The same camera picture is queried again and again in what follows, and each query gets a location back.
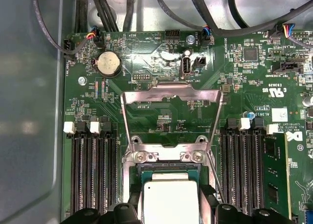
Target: screw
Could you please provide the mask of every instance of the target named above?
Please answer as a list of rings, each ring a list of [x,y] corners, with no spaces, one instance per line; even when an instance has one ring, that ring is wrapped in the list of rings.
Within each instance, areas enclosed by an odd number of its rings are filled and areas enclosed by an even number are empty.
[[[203,160],[203,155],[201,152],[194,152],[192,155],[192,158],[196,161],[196,162],[201,162]]]
[[[85,84],[87,84],[87,78],[85,76],[81,76],[78,78],[78,84],[81,86],[84,86]]]
[[[146,155],[143,153],[143,152],[139,152],[137,153],[136,155],[136,159],[139,161],[139,162],[142,162],[146,159]]]
[[[84,213],[85,216],[91,216],[93,215],[93,211],[92,210],[87,210],[85,213]]]
[[[229,205],[227,205],[227,204],[224,204],[224,205],[222,206],[222,208],[225,209],[225,210],[230,210],[230,209],[231,209],[231,206],[229,206]]]
[[[186,37],[186,42],[187,42],[187,44],[189,44],[189,45],[194,44],[194,43],[196,42],[195,36],[193,36],[193,35],[187,36],[187,37]]]
[[[268,217],[269,216],[269,212],[267,212],[266,210],[260,210],[259,214]]]

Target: surface-mount component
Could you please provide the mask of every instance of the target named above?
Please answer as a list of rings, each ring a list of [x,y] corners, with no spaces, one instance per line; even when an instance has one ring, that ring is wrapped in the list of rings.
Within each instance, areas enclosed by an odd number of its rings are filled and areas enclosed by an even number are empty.
[[[313,121],[307,120],[305,122],[305,128],[306,128],[306,130],[313,130]]]
[[[122,63],[116,53],[112,51],[103,52],[92,64],[98,72],[107,78],[116,77],[122,70]]]
[[[222,91],[223,91],[224,93],[230,93],[230,90],[231,90],[230,86],[231,86],[231,85],[229,85],[229,84],[224,84],[224,85],[222,85]]]
[[[302,99],[302,104],[303,106],[305,107],[312,107],[313,106],[313,96],[305,96],[303,99]]]
[[[308,108],[308,117],[313,117],[313,108]]]
[[[258,61],[258,48],[244,48],[245,61]]]

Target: motherboard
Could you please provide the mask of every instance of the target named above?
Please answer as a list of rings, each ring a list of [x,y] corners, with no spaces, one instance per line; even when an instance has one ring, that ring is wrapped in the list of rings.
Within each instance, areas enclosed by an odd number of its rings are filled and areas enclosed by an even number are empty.
[[[292,35],[313,39],[311,31]],[[79,44],[85,36],[71,34],[66,42]],[[180,30],[99,32],[66,61],[64,218],[84,207],[105,213],[125,202],[125,186],[149,179],[156,164],[131,167],[129,184],[123,181],[129,145],[210,142],[218,199],[247,215],[265,207],[306,223],[313,210],[312,63],[313,50],[268,32],[235,38]],[[149,90],[168,84],[177,94],[155,101]],[[218,91],[221,105],[188,98],[178,85],[199,96]],[[141,100],[139,92],[149,95]],[[160,167],[188,171],[216,188],[203,164]]]

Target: capacitor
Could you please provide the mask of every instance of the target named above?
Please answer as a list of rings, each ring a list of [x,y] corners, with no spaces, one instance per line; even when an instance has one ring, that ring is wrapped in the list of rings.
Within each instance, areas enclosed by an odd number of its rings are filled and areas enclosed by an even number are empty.
[[[120,58],[112,51],[103,52],[97,59],[93,59],[92,64],[101,75],[107,78],[116,77],[122,70]]]
[[[247,112],[245,111],[243,113],[244,118],[249,118],[250,120],[253,120],[255,118],[255,113],[254,112]]]
[[[313,96],[306,96],[302,100],[302,104],[305,107],[312,107],[313,106]]]

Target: white label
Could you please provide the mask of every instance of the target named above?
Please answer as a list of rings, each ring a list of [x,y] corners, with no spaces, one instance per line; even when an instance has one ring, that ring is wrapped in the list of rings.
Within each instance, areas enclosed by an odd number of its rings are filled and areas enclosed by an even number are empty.
[[[272,122],[288,122],[287,108],[272,108]]]
[[[286,132],[286,137],[287,137],[287,141],[290,142],[292,140],[295,140],[295,141],[303,141],[303,136],[302,136],[302,132],[300,131],[296,131],[294,133],[288,131]]]

